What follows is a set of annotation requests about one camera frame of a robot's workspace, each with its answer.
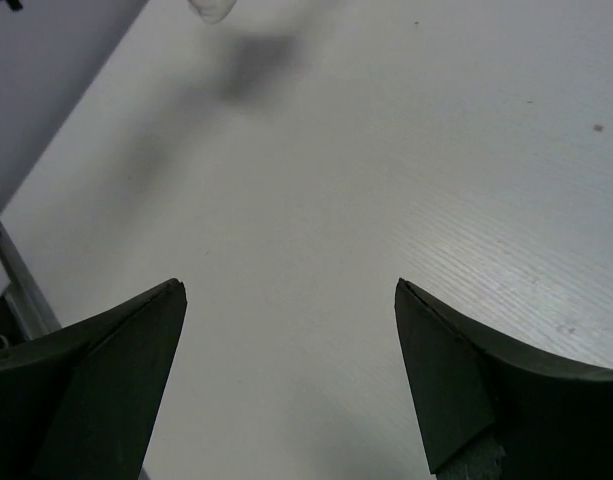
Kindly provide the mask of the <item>clear bottle with black label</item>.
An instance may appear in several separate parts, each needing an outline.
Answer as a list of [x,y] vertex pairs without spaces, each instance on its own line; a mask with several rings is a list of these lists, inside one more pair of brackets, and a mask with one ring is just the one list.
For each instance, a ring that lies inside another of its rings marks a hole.
[[232,11],[237,0],[189,0],[190,8],[207,24],[223,21]]

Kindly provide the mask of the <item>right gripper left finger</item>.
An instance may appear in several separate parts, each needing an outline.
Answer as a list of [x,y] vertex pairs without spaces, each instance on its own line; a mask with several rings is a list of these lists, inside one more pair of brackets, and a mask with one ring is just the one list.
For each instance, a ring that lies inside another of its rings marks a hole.
[[182,333],[170,279],[0,350],[0,479],[137,479]]

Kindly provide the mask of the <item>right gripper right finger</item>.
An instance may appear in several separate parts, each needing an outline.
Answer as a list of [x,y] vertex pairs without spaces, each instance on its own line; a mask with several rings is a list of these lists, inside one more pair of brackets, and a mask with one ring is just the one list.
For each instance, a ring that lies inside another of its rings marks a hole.
[[395,316],[438,479],[613,479],[613,369],[523,343],[400,280]]

